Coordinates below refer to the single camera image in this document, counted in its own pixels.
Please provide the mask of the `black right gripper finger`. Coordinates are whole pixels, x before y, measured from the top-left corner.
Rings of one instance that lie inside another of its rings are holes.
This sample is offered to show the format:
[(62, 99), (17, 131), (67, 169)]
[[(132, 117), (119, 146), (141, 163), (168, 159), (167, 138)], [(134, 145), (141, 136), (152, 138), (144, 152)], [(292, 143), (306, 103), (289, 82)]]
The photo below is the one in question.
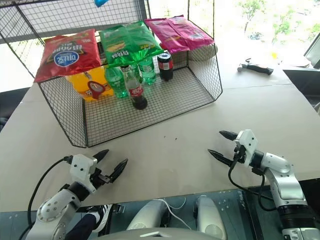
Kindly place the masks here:
[(212, 150), (212, 149), (208, 149), (208, 152), (216, 159), (218, 160), (219, 162), (227, 165), (229, 168), (233, 165), (233, 161), (224, 157), (223, 154), (215, 151), (215, 150)]
[(235, 141), (238, 134), (232, 131), (220, 130), (219, 133), (226, 139), (230, 141)]

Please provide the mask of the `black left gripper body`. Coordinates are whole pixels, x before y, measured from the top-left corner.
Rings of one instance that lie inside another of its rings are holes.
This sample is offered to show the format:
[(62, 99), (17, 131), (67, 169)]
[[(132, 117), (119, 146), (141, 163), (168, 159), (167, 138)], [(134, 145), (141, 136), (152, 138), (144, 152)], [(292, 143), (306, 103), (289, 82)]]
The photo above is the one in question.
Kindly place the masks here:
[(107, 175), (102, 174), (102, 170), (96, 168), (94, 172), (90, 175), (89, 180), (95, 189), (100, 188), (104, 184), (110, 184), (112, 182), (111, 178)]

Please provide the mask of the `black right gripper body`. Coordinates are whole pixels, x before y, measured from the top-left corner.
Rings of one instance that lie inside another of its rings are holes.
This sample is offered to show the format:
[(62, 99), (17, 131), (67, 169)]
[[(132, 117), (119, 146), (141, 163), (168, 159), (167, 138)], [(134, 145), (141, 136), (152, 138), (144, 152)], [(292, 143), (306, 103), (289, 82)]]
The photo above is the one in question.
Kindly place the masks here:
[(243, 145), (234, 148), (233, 161), (244, 164), (246, 160), (246, 148)]

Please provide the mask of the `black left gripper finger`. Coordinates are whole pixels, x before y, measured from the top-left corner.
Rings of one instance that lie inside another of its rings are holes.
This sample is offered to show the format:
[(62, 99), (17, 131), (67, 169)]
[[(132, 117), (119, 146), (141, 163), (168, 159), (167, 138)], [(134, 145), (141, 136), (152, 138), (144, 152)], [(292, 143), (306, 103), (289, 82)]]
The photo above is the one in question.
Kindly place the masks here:
[(121, 161), (113, 170), (113, 172), (109, 175), (109, 182), (113, 183), (124, 171), (126, 165), (128, 163), (128, 159)]
[(105, 158), (105, 156), (108, 154), (108, 152), (109, 152), (109, 149), (105, 149), (105, 150), (101, 150), (98, 153), (96, 153), (95, 155), (93, 155), (94, 162), (97, 164), (100, 161), (102, 161)]

